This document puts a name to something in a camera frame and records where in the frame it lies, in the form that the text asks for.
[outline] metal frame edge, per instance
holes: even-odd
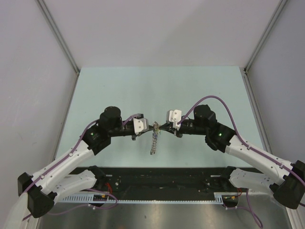
[[[38,5],[38,8],[41,10],[41,12],[42,12],[47,24],[49,25],[51,31],[53,32],[53,35],[56,38],[59,46],[61,47],[62,51],[64,52],[65,56],[67,57],[70,65],[72,66],[75,73],[77,75],[79,75],[80,69],[76,64],[75,59],[73,58],[73,56],[70,52],[70,49],[67,46],[67,43],[63,39],[62,34],[61,34],[60,30],[58,29],[58,26],[56,25],[55,20],[52,17],[52,14],[51,14],[49,8],[47,7],[45,1],[44,0],[35,0],[35,1]]]
[[[36,229],[38,226],[39,218],[30,217],[25,229]]]
[[[244,86],[245,86],[245,89],[246,89],[247,94],[248,94],[249,102],[250,102],[252,112],[253,112],[254,117],[255,117],[255,122],[256,122],[256,125],[257,125],[257,128],[258,128],[259,135],[260,135],[261,140],[262,140],[264,150],[266,150],[267,152],[272,154],[272,149],[270,147],[268,136],[267,136],[264,124],[263,124],[263,120],[262,120],[260,111],[258,109],[258,105],[257,105],[256,99],[255,99],[255,96],[254,96],[254,93],[253,93],[253,90],[252,90],[252,86],[251,86],[250,81],[249,81],[248,74],[243,69],[240,69],[240,71],[241,71],[241,74],[242,74],[242,77],[243,77]]]
[[[262,46],[264,45],[265,41],[267,40],[267,38],[269,37],[269,34],[272,30],[272,28],[274,27],[274,25],[276,24],[276,22],[278,21],[281,13],[283,12],[284,7],[286,6],[286,4],[288,3],[289,0],[280,0],[280,2],[278,3],[267,27],[265,28],[265,31],[263,32],[263,35],[261,36],[257,46],[255,47],[253,53],[251,54],[250,59],[248,60],[246,66],[245,66],[245,72],[247,73],[254,60],[256,59],[256,57],[258,56]]]
[[[301,220],[301,214],[298,211],[298,209],[293,210],[290,208],[286,208],[287,209],[287,213],[288,213],[288,217],[290,219],[290,223],[292,226],[292,229],[302,229],[305,228],[305,225],[302,223]]]
[[[58,139],[57,139],[56,148],[55,148],[55,150],[54,150],[54,152],[53,152],[53,154],[52,154],[52,158],[51,158],[50,161],[49,161],[50,163],[51,163],[53,160],[55,160],[55,158],[56,158],[57,150],[58,150],[59,144],[60,144],[60,142],[61,142],[61,137],[62,137],[62,133],[63,133],[64,127],[65,127],[65,125],[66,125],[68,113],[69,113],[69,110],[70,110],[70,107],[71,107],[71,103],[72,103],[72,99],[73,99],[73,96],[74,96],[74,93],[75,93],[75,89],[76,89],[76,85],[77,85],[78,78],[79,78],[79,77],[77,76],[76,79],[75,79],[75,82],[74,82],[74,84],[73,84],[73,89],[72,89],[71,95],[70,95],[70,97],[69,97],[68,107],[67,107],[67,109],[66,109],[65,117],[64,117],[64,119],[63,119],[62,126],[61,126],[61,131],[60,131],[59,136],[58,136]]]

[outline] silver metal corner post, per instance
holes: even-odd
[[[272,153],[272,150],[271,150],[271,147],[270,147],[270,143],[269,143],[269,140],[268,140],[268,137],[267,137],[267,133],[266,133],[266,130],[265,130],[265,127],[264,127],[264,124],[263,124],[261,114],[259,112],[259,108],[258,108],[256,99],[255,99],[255,96],[254,96],[254,93],[253,93],[253,90],[252,90],[252,87],[251,87],[251,83],[250,83],[250,80],[249,80],[249,70],[250,70],[253,62],[257,58],[257,56],[258,56],[261,48],[263,47],[265,41],[269,37],[269,34],[272,31],[272,28],[274,27],[274,25],[278,21],[281,13],[283,12],[284,7],[288,3],[288,1],[289,0],[280,0],[280,2],[278,3],[278,5],[277,5],[269,23],[268,23],[268,25],[267,25],[264,33],[263,33],[263,35],[261,36],[257,46],[255,47],[249,61],[247,62],[244,69],[241,70],[243,80],[244,80],[244,84],[245,84],[245,87],[246,87],[246,91],[248,93],[248,97],[249,97],[250,104],[251,104],[251,107],[252,107],[252,110],[253,110],[253,113],[254,113],[254,116],[255,116],[255,121],[256,121],[257,127],[259,129],[259,134],[261,136],[263,146],[264,146],[265,150],[269,153]]]
[[[265,127],[264,127],[264,124],[263,124],[261,114],[260,114],[259,109],[258,109],[258,105],[257,105],[256,99],[255,99],[250,81],[249,81],[248,74],[245,72],[245,70],[242,70],[242,69],[241,69],[241,74],[242,74],[242,77],[243,77],[244,85],[245,85],[245,88],[246,88],[246,91],[247,91],[247,94],[248,94],[248,97],[249,97],[250,105],[251,105],[251,108],[252,108],[252,111],[253,111],[253,114],[254,114],[254,117],[255,117],[255,122],[256,122],[256,125],[257,125],[257,128],[258,128],[259,135],[260,135],[261,140],[262,140],[264,150],[266,150],[267,152],[272,154],[272,149],[270,147],[270,143],[269,143],[269,140],[268,140],[268,137],[267,137],[267,133],[266,133],[266,130],[265,130]]]
[[[69,97],[69,104],[67,106],[67,110],[65,112],[65,117],[62,121],[61,130],[60,130],[60,133],[59,133],[59,136],[58,136],[58,139],[57,139],[57,144],[56,144],[56,147],[54,149],[54,153],[52,154],[52,156],[49,160],[51,162],[56,157],[56,153],[57,153],[57,150],[58,150],[58,147],[59,147],[59,143],[60,143],[60,140],[61,140],[63,129],[64,129],[64,126],[65,126],[65,123],[66,123],[66,120],[67,120],[68,112],[69,112],[69,109],[70,109],[70,106],[71,106],[72,98],[73,98],[75,88],[76,88],[76,84],[77,84],[77,81],[78,81],[78,76],[80,74],[80,69],[76,64],[75,59],[73,58],[73,56],[70,52],[70,49],[67,46],[67,43],[65,42],[64,38],[62,37],[62,34],[59,31],[59,29],[58,29],[58,27],[57,27],[57,25],[54,21],[54,18],[52,17],[51,12],[48,9],[46,3],[44,2],[44,0],[35,0],[35,1],[38,5],[39,9],[41,10],[41,12],[42,12],[47,24],[49,25],[51,31],[53,32],[53,35],[54,35],[55,39],[57,40],[59,46],[61,47],[64,55],[67,57],[72,69],[76,73],[75,81],[73,82],[73,89],[72,89],[70,97]]]
[[[263,44],[265,43],[266,39],[268,38],[272,28],[274,27],[275,23],[277,22],[277,20],[279,19],[279,16],[281,15],[281,13],[283,12],[283,9],[285,7],[285,5],[288,3],[289,0],[281,0],[279,2],[279,4],[277,5],[265,31],[263,32],[263,35],[261,36],[257,46],[254,49],[254,52],[252,53],[249,61],[247,62],[244,70],[246,73],[249,72],[249,69],[251,68],[251,65],[253,64],[254,60],[256,59],[257,55],[259,54],[259,51],[261,50]]]
[[[79,75],[80,73],[80,69],[77,66],[75,59],[73,58],[70,49],[68,48],[65,40],[62,37],[61,32],[59,31],[54,18],[51,15],[50,10],[48,9],[46,3],[44,2],[44,0],[35,0],[39,9],[41,10],[46,22],[48,23],[50,29],[52,30],[58,44],[60,45],[62,51],[64,52],[64,54],[66,55],[66,57],[68,58],[68,61],[70,62],[73,70],[76,72],[77,75]]]

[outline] small metal chain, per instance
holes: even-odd
[[[157,122],[153,123],[153,134],[152,134],[152,148],[151,148],[151,155],[156,153],[157,150],[157,140],[158,140],[158,134],[160,133],[159,130],[159,124]]]

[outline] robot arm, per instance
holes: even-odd
[[[205,135],[205,142],[213,150],[233,155],[253,167],[260,173],[246,172],[235,167],[228,167],[223,178],[235,187],[244,187],[273,195],[282,205],[296,209],[305,193],[304,185],[288,170],[296,173],[302,180],[305,177],[305,164],[278,158],[261,150],[247,140],[240,140],[236,131],[217,122],[216,115],[208,105],[194,108],[194,119],[182,120],[181,111],[168,111],[166,124],[160,130],[170,132],[177,137],[183,134]]]
[[[45,215],[56,202],[72,193],[104,185],[105,174],[98,167],[90,167],[81,174],[65,177],[81,162],[110,145],[111,137],[130,135],[135,140],[150,130],[142,114],[125,122],[123,126],[121,111],[117,107],[107,107],[100,119],[91,124],[93,126],[85,129],[74,148],[32,176],[27,173],[19,176],[19,196],[27,193],[27,208],[34,218]]]

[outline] stainless steel surface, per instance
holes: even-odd
[[[68,61],[70,62],[72,68],[74,69],[74,71],[76,72],[76,74],[78,75],[80,73],[80,69],[77,67],[77,64],[67,46],[67,43],[65,42],[65,40],[62,37],[61,32],[59,31],[54,18],[51,15],[50,10],[48,9],[46,3],[44,2],[44,0],[36,0],[37,5],[39,7],[39,9],[41,10],[46,22],[48,23],[48,25],[50,26],[50,29],[52,30],[58,44],[60,45],[62,51],[64,52],[64,54],[66,55],[66,57],[68,58]]]
[[[288,3],[289,0],[281,0],[279,2],[279,4],[277,5],[276,10],[274,11],[271,20],[269,21],[265,31],[263,32],[263,35],[261,37],[261,39],[259,40],[257,46],[254,49],[254,52],[252,53],[247,65],[245,66],[245,70],[246,72],[249,71],[249,69],[251,68],[251,65],[253,63],[253,61],[256,59],[260,49],[262,48],[264,42],[266,41],[266,39],[268,38],[268,35],[271,31],[271,29],[273,28],[273,26],[275,25],[275,23],[277,22],[279,16],[281,15],[285,5]]]
[[[287,211],[266,195],[250,196],[265,229],[291,229]],[[76,204],[57,204],[52,212]],[[242,195],[239,206],[247,206]],[[61,216],[45,215],[40,229],[257,229],[245,210],[225,210],[220,205],[122,204],[110,210],[78,208]]]

